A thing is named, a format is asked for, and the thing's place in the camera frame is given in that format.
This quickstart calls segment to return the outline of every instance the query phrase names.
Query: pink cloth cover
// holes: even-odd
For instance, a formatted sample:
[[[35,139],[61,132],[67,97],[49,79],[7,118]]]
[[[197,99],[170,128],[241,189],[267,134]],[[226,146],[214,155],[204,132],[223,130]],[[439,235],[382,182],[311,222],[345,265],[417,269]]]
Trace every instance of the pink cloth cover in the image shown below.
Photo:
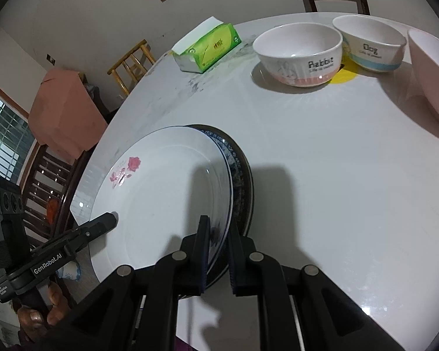
[[[28,118],[40,145],[70,164],[90,150],[107,128],[76,71],[51,69],[42,80]]]

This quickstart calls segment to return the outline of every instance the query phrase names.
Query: white table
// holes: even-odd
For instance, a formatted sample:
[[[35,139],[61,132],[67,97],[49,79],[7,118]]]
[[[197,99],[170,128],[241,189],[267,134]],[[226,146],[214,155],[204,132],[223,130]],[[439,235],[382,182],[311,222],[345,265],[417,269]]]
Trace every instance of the white table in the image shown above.
[[[148,133],[203,123],[230,135],[253,171],[249,236],[283,265],[318,265],[406,350],[439,331],[439,124],[405,63],[342,84],[275,82],[252,50],[290,22],[331,25],[341,13],[300,13],[236,26],[242,44],[205,74],[166,53],[116,114],[86,168],[71,211],[89,219],[115,161]],[[390,23],[406,35],[407,26]],[[200,351],[258,350],[255,299],[225,276],[179,304],[177,335]]]

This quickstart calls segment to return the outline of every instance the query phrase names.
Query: green tissue package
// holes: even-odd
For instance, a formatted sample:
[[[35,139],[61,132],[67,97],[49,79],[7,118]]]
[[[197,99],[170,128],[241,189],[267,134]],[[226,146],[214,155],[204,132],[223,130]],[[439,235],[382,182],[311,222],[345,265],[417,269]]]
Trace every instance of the green tissue package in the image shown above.
[[[233,25],[210,17],[176,43],[172,53],[182,71],[203,73],[240,43]]]

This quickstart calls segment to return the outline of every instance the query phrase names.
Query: pink bowl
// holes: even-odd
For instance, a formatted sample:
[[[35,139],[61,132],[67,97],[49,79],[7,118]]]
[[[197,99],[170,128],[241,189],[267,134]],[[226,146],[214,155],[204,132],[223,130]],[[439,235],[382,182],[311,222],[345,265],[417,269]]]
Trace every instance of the pink bowl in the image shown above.
[[[410,29],[408,43],[416,78],[439,115],[439,38],[421,30]]]

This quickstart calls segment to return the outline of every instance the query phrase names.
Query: white bowl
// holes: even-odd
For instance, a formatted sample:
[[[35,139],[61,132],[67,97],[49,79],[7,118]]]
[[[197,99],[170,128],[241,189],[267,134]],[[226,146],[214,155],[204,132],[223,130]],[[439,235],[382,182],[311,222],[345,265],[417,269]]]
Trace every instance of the white bowl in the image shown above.
[[[410,29],[408,42],[415,76],[439,115],[439,38],[421,30]]]
[[[312,87],[328,82],[340,69],[342,41],[340,32],[332,27],[299,22],[264,32],[253,47],[275,79]]]
[[[343,50],[361,67],[388,72],[402,64],[406,38],[392,26],[357,15],[337,17],[333,25],[343,34]]]

